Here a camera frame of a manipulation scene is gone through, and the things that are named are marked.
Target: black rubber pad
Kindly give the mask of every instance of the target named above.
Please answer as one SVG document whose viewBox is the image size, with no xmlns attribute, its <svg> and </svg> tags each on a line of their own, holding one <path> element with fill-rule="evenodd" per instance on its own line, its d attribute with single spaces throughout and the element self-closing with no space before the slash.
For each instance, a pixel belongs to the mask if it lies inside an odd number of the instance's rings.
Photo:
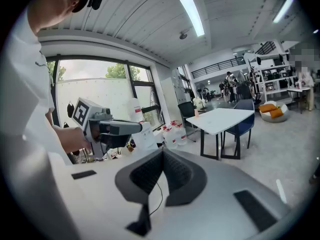
<svg viewBox="0 0 320 240">
<path fill-rule="evenodd" d="M 260 232 L 277 222 L 275 217 L 248 190 L 234 193 L 234 196 Z"/>
<path fill-rule="evenodd" d="M 86 170 L 83 172 L 71 174 L 71 176 L 74 180 L 78 180 L 78 179 L 85 178 L 85 177 L 95 175 L 95 174 L 97 174 L 97 173 L 94 170 Z"/>
</svg>

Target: ceiling light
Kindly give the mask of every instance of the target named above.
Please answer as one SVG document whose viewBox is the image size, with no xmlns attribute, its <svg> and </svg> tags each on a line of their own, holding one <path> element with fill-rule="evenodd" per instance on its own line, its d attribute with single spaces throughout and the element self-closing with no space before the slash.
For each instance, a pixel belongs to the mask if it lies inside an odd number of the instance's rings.
<svg viewBox="0 0 320 240">
<path fill-rule="evenodd" d="M 282 8 L 280 9 L 280 11 L 278 12 L 278 14 L 276 15 L 276 17 L 274 18 L 273 22 L 274 23 L 278 23 L 282 17 L 286 14 L 286 12 L 289 10 L 290 6 L 292 5 L 294 0 L 286 0 L 282 6 Z"/>
<path fill-rule="evenodd" d="M 199 16 L 199 12 L 195 5 L 194 0 L 180 0 L 183 5 L 186 13 L 189 15 L 189 18 L 193 24 L 194 30 L 198 37 L 205 34 L 204 27 L 202 26 L 202 22 Z"/>
</svg>

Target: chair backrest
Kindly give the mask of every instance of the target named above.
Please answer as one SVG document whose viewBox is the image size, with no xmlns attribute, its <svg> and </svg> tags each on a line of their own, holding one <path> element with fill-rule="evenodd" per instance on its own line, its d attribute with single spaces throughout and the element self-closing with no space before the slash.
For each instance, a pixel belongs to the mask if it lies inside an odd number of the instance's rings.
<svg viewBox="0 0 320 240">
<path fill-rule="evenodd" d="M 252 99 L 241 99 L 238 103 L 234 106 L 235 110 L 253 110 L 255 111 L 255 104 Z M 253 113 L 247 119 L 242 121 L 243 123 L 252 124 L 255 123 L 255 114 Z"/>
<path fill-rule="evenodd" d="M 178 105 L 180 112 L 185 118 L 192 118 L 195 116 L 194 105 L 191 101 L 184 102 Z"/>
</svg>

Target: concrete floor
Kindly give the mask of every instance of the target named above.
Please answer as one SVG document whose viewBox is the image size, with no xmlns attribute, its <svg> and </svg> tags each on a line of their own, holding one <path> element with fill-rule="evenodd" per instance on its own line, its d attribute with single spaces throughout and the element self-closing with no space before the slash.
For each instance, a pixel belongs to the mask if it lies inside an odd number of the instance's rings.
<svg viewBox="0 0 320 240">
<path fill-rule="evenodd" d="M 215 108 L 233 108 L 223 98 L 208 102 Z M 320 153 L 320 110 L 299 113 L 295 106 L 289 111 L 289 119 L 281 123 L 269 123 L 255 113 L 250 147 L 247 149 L 249 133 L 240 137 L 241 160 L 221 159 L 223 163 L 236 166 L 279 195 L 276 180 L 284 189 L 287 204 L 295 207 L 310 195 L 316 186 L 308 180 L 318 166 Z M 179 146 L 178 149 L 200 155 L 200 132 L 190 136 L 196 139 Z M 234 136 L 226 133 L 226 155 L 233 155 L 236 147 Z M 216 137 L 205 134 L 204 153 L 216 154 Z"/>
</svg>

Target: white table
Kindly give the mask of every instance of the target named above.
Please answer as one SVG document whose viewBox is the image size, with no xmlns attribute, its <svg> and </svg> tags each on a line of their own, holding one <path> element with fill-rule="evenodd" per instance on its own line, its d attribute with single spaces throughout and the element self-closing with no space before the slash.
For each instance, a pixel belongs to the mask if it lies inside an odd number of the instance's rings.
<svg viewBox="0 0 320 240">
<path fill-rule="evenodd" d="M 243 110 L 243 109 L 230 109 L 230 108 L 217 108 L 209 112 L 200 114 L 199 117 L 190 117 L 186 120 L 201 129 L 201 146 L 200 155 L 202 157 L 219 159 L 219 136 L 221 133 L 221 144 L 222 144 L 222 132 L 235 126 L 236 134 L 236 152 L 234 156 L 223 155 L 223 145 L 221 145 L 221 157 L 228 159 L 240 159 L 240 136 L 238 124 L 254 114 L 254 110 Z M 215 135 L 216 141 L 216 156 L 204 154 L 205 144 L 205 131 L 211 135 Z"/>
<path fill-rule="evenodd" d="M 311 87 L 302 87 L 300 89 L 298 89 L 298 88 L 288 88 L 287 89 L 287 91 L 288 91 L 288 93 L 289 93 L 289 95 L 291 97 L 291 103 L 294 101 L 294 99 L 292 98 L 292 95 L 290 93 L 291 92 L 298 93 L 298 98 L 299 99 L 298 99 L 297 102 L 300 105 L 300 114 L 302 114 L 302 103 L 305 101 L 305 100 L 302 99 L 300 94 L 302 94 L 303 92 L 309 91 L 310 89 L 311 89 Z"/>
</svg>

